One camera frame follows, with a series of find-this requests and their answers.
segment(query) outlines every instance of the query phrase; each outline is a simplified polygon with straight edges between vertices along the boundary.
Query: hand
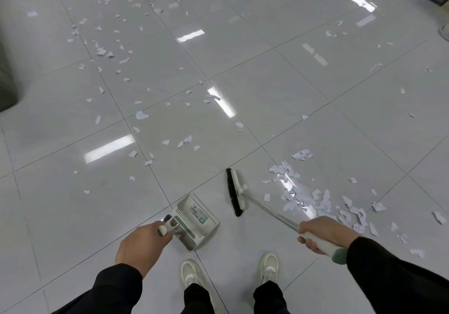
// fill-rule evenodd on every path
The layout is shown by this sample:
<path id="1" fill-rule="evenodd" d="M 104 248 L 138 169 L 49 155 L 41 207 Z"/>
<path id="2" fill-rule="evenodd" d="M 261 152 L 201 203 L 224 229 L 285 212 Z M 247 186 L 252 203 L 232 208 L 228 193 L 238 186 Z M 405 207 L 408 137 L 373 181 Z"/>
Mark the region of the hand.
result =
<path id="1" fill-rule="evenodd" d="M 332 218 L 321 216 L 300 223 L 299 234 L 310 232 L 318 238 L 332 242 L 339 247 L 349 248 L 350 244 L 361 235 L 358 232 L 348 228 L 347 226 L 333 220 Z M 318 249 L 317 243 L 311 239 L 298 237 L 298 241 L 306 244 L 306 247 L 314 253 L 325 255 L 323 251 Z"/>
<path id="2" fill-rule="evenodd" d="M 124 263 L 132 266 L 145 277 L 173 238 L 173 233 L 170 232 L 164 237 L 159 236 L 158 227 L 163 224 L 164 222 L 159 220 L 136 228 L 121 241 L 115 256 L 115 264 Z"/>

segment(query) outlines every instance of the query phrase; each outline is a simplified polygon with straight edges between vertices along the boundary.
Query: black broom bristles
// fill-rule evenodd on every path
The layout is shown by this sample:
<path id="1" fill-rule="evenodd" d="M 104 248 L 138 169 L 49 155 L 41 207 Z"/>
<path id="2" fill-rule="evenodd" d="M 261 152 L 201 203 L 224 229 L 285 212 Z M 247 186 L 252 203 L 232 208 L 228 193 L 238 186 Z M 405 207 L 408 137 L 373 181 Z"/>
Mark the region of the black broom bristles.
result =
<path id="1" fill-rule="evenodd" d="M 231 169 L 226 169 L 226 174 L 228 176 L 228 191 L 229 197 L 231 198 L 231 203 L 234 208 L 235 215 L 240 217 L 243 210 L 240 209 L 239 198 L 237 197 L 237 192 L 235 191 L 234 180 L 232 178 Z"/>

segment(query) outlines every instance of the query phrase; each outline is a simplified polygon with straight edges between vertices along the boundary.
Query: white shoe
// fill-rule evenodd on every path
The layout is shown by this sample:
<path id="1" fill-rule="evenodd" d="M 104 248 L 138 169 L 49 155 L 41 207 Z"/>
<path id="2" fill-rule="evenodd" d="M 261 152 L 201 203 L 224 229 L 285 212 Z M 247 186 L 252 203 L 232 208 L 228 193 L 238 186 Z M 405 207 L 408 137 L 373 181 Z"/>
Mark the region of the white shoe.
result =
<path id="1" fill-rule="evenodd" d="M 194 260 L 185 260 L 184 262 L 182 262 L 181 281 L 184 289 L 186 289 L 192 283 L 199 284 L 201 287 L 206 289 L 201 268 Z"/>
<path id="2" fill-rule="evenodd" d="M 267 281 L 278 282 L 279 261 L 275 253 L 266 253 L 261 259 L 261 284 Z"/>

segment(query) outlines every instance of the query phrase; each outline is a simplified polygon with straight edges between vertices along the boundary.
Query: person's left hand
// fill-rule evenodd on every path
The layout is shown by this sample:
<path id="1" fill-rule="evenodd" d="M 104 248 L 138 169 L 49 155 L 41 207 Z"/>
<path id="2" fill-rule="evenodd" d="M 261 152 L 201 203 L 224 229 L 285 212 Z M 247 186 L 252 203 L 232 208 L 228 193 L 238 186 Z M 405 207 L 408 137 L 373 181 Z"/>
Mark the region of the person's left hand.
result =
<path id="1" fill-rule="evenodd" d="M 164 222 L 159 220 L 136 228 L 121 241 L 115 256 L 115 264 L 124 263 L 132 266 L 145 277 L 173 238 L 173 233 L 170 232 L 164 237 L 159 236 L 158 227 L 162 225 Z"/>

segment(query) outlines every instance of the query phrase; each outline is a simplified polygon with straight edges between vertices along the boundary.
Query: leg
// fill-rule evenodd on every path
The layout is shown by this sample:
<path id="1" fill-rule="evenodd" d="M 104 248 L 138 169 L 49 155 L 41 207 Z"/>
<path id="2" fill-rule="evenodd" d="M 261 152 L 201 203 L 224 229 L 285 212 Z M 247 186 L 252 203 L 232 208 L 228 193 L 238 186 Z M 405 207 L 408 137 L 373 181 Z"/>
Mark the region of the leg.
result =
<path id="1" fill-rule="evenodd" d="M 274 253 L 263 255 L 261 285 L 254 292 L 254 314 L 289 314 L 282 290 L 277 285 L 279 262 Z"/>
<path id="2" fill-rule="evenodd" d="M 186 260 L 181 265 L 181 280 L 184 286 L 184 310 L 181 314 L 214 314 L 209 292 L 205 288 L 199 265 Z"/>

